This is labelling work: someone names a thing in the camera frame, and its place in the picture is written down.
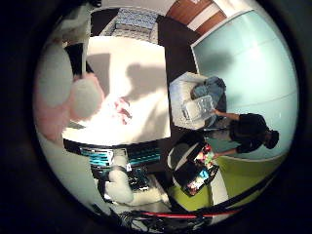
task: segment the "person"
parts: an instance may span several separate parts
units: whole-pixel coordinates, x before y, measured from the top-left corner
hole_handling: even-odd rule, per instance
[[[215,152],[214,159],[222,155],[249,153],[258,149],[262,144],[272,149],[279,141],[279,132],[269,130],[263,116],[259,114],[235,114],[221,112],[217,109],[214,114],[223,117],[215,123],[215,129],[204,133],[204,137],[236,141],[240,143],[235,148]]]

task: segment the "pink object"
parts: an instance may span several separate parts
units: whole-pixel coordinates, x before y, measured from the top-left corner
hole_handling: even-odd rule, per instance
[[[114,101],[114,108],[116,113],[113,113],[112,116],[119,119],[123,125],[127,125],[128,120],[132,118],[131,114],[128,111],[129,103],[123,98],[118,97]]]
[[[61,105],[49,106],[35,87],[33,101],[34,119],[40,133],[57,142],[69,122],[70,97]]]
[[[77,82],[78,80],[80,80],[80,77],[81,76],[74,75],[74,81]],[[77,111],[71,105],[69,113],[70,113],[70,119],[73,121],[81,121],[81,120],[91,119],[92,116],[94,116],[95,114],[97,114],[99,112],[99,110],[101,109],[101,105],[104,101],[104,92],[99,85],[98,78],[96,77],[96,75],[94,73],[86,73],[83,75],[83,79],[87,79],[87,80],[92,81],[92,83],[95,86],[95,90],[99,94],[99,99],[97,100],[97,102],[90,103],[90,104],[96,104],[97,106],[95,107],[92,114],[88,115],[88,116],[80,116],[79,113],[77,113]],[[75,99],[76,99],[76,94],[74,94],[74,92],[71,92],[71,100],[74,101]]]
[[[74,80],[80,79],[80,76],[75,75]],[[96,90],[100,96],[100,102],[97,105],[96,111],[89,116],[91,118],[96,114],[100,108],[101,103],[104,100],[104,93],[99,85],[98,78],[95,74],[89,73],[84,76],[84,79],[89,79],[96,86]],[[34,111],[34,120],[39,132],[46,138],[54,143],[62,144],[62,131],[67,127],[69,120],[82,120],[80,116],[76,115],[72,111],[71,105],[73,103],[75,96],[71,90],[68,99],[61,105],[51,107],[45,101],[44,98],[40,95],[38,90],[38,85],[34,86],[34,98],[33,98],[33,111]]]

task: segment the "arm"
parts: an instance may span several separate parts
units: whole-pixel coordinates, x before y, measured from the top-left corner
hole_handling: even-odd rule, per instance
[[[218,111],[217,109],[214,110],[214,114],[216,114],[218,116],[223,116],[223,117],[229,118],[231,120],[237,120],[238,121],[240,119],[239,114],[225,113],[225,112]]]
[[[218,158],[220,156],[223,156],[223,155],[231,155],[231,154],[236,154],[236,153],[237,153],[236,148],[232,148],[232,149],[229,149],[229,150],[226,150],[226,151],[223,151],[223,152],[215,153],[213,159],[216,159],[216,158]]]

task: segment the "chair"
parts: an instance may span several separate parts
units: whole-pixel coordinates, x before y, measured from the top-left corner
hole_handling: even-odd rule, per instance
[[[213,94],[196,99],[191,98],[195,86],[204,83],[207,77],[185,72],[177,77],[169,87],[173,122],[185,129],[198,130],[211,126],[216,116],[211,112],[219,97]]]
[[[121,8],[99,35],[130,37],[158,44],[157,17],[157,14],[147,11]]]
[[[132,189],[130,186],[127,165],[128,155],[123,150],[115,149],[112,158],[111,171],[108,173],[109,181],[104,183],[104,191],[111,201],[125,204],[129,207],[143,206],[156,202],[163,203],[165,207],[170,207],[169,198],[162,186],[157,181],[155,175],[142,174],[148,180],[148,188]]]

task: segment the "desk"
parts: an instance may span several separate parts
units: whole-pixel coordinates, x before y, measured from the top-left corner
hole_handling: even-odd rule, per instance
[[[89,41],[87,61],[105,93],[98,114],[67,128],[63,137],[97,145],[139,143],[170,137],[165,49],[132,38],[98,36]],[[127,125],[111,117],[109,103],[122,97],[133,118]]]

